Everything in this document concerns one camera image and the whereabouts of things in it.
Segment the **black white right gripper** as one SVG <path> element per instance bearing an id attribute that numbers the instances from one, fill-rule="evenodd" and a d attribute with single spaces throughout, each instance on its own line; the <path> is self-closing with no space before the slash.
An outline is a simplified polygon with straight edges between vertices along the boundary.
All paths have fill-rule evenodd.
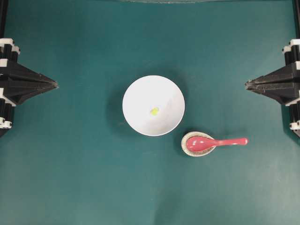
<path id="1" fill-rule="evenodd" d="M 289 108 L 290 130 L 300 136 L 300 40 L 292 39 L 282 49 L 286 66 L 267 75 L 249 80 L 246 90 L 264 95 Z M 292 87 L 254 86 L 259 84 L 292 83 Z"/>

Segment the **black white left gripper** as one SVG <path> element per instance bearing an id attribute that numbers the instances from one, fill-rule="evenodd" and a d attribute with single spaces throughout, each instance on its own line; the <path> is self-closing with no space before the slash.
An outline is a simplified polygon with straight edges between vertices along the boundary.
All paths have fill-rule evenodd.
<path id="1" fill-rule="evenodd" d="M 0 136 L 12 128 L 16 104 L 23 104 L 26 100 L 58 88 L 56 81 L 34 72 L 17 63 L 20 48 L 11 38 L 0 39 L 0 74 L 16 80 L 50 83 L 50 86 L 33 88 L 10 87 L 4 88 L 0 84 Z"/>

